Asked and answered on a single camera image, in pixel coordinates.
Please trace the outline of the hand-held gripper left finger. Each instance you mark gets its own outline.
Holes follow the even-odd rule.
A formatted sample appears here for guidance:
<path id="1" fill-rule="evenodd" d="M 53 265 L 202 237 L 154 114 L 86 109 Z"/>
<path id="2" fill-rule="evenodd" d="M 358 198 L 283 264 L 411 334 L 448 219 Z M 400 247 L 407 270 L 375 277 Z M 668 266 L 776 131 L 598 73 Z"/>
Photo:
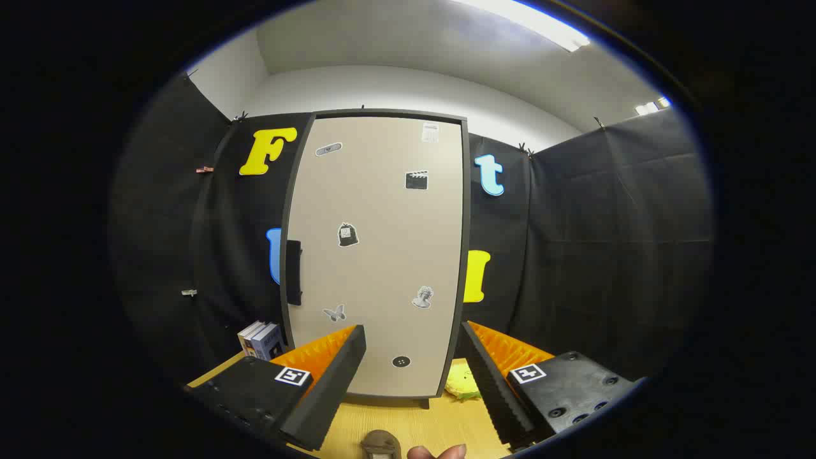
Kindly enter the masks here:
<path id="1" fill-rule="evenodd" d="M 356 324 L 269 361 L 240 355 L 184 390 L 265 444 L 317 451 L 366 350 L 364 326 Z"/>

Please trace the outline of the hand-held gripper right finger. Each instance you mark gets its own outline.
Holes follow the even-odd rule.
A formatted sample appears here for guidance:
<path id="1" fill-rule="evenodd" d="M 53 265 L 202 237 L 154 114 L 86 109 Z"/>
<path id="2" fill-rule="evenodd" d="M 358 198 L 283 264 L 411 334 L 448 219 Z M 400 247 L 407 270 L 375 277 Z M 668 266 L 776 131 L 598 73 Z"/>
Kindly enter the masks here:
<path id="1" fill-rule="evenodd" d="M 503 444 L 529 448 L 573 430 L 640 386 L 577 351 L 553 355 L 472 321 L 461 346 Z"/>

